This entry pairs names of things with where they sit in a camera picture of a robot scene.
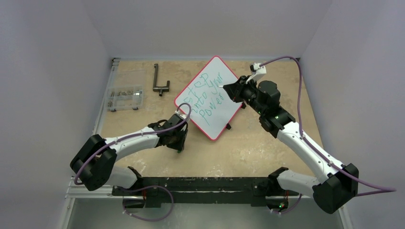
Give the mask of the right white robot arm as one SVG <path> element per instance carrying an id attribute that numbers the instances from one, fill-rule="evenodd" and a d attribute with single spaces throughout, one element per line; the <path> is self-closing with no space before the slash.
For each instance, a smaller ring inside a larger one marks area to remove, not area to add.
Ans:
<path id="1" fill-rule="evenodd" d="M 358 194 L 358 168 L 343 164 L 305 135 L 299 122 L 280 105 L 281 93 L 272 81 L 256 83 L 241 76 L 222 88 L 230 99 L 244 102 L 259 114 L 262 128 L 288 146 L 313 172 L 313 176 L 280 168 L 269 175 L 274 194 L 291 190 L 312 197 L 320 209 L 332 214 Z"/>

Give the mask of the pink framed whiteboard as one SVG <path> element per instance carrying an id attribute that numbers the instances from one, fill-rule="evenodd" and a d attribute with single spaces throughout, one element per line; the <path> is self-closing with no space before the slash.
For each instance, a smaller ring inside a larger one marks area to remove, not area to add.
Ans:
<path id="1" fill-rule="evenodd" d="M 237 79 L 225 62 L 214 56 L 177 95 L 174 104 L 181 106 L 180 110 L 185 114 L 191 112 L 190 120 L 215 141 L 242 106 L 233 102 L 218 86 L 234 83 Z"/>

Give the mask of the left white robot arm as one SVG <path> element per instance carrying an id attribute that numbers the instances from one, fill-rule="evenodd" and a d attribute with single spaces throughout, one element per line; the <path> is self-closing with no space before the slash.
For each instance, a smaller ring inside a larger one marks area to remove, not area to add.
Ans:
<path id="1" fill-rule="evenodd" d="M 143 177 L 134 168 L 120 167 L 116 162 L 160 146 L 180 152 L 184 149 L 187 132 L 187 115 L 175 113 L 168 120 L 159 120 L 127 135 L 110 138 L 93 135 L 70 162 L 75 173 L 74 184 L 83 185 L 89 191 L 104 185 L 116 186 L 137 195 L 142 190 Z"/>

